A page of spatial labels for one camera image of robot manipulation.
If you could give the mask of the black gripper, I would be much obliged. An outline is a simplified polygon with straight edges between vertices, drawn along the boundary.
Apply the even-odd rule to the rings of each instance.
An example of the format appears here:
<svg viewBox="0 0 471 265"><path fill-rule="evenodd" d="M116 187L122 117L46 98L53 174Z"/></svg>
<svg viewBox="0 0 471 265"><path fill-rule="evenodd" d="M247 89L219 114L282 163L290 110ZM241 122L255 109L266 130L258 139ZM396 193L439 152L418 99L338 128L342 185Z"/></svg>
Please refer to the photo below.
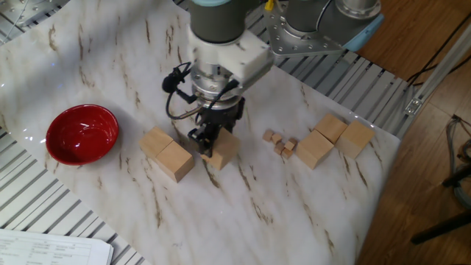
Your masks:
<svg viewBox="0 0 471 265"><path fill-rule="evenodd" d="M237 105L223 110L208 110L204 108L199 113L196 122L200 127L192 129L188 133L188 139L192 147L201 155L211 158L213 155L213 145L218 136L218 126L222 126L232 133L236 122L240 120L244 113L245 98L241 97Z"/></svg>

